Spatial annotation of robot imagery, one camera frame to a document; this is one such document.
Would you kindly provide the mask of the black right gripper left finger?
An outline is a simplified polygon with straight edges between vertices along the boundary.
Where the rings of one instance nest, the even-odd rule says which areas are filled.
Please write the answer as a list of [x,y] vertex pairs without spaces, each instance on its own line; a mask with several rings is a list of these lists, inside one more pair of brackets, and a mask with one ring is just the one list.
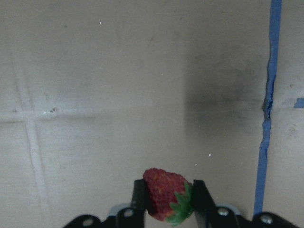
[[120,209],[116,215],[117,228],[145,227],[147,187],[144,179],[135,180],[129,206]]

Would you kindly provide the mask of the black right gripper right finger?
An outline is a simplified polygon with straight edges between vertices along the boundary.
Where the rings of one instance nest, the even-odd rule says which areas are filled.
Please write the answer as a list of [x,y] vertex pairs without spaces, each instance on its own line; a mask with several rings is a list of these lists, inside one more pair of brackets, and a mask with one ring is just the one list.
[[192,205],[200,228],[236,228],[238,220],[228,207],[217,206],[204,181],[194,180]]

